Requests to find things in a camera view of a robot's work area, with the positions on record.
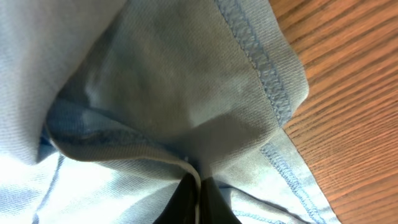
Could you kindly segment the light blue t-shirt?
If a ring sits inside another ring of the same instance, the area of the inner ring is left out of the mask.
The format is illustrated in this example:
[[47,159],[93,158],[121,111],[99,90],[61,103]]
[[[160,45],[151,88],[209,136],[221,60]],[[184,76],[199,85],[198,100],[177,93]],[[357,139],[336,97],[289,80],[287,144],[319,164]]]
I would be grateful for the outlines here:
[[1,222],[154,223],[186,174],[241,223],[337,223],[284,125],[268,1],[1,2]]

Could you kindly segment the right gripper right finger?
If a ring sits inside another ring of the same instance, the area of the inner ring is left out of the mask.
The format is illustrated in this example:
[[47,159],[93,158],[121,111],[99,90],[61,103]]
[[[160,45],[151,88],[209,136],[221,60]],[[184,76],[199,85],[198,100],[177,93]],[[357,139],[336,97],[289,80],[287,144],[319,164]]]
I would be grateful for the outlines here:
[[212,177],[201,182],[200,224],[241,224]]

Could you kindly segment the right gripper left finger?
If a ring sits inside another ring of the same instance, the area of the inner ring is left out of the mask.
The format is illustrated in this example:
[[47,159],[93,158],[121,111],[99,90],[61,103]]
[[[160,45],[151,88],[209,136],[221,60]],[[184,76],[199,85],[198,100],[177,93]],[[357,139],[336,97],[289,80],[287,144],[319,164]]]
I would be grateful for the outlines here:
[[186,174],[154,224],[194,224],[196,204],[195,178]]

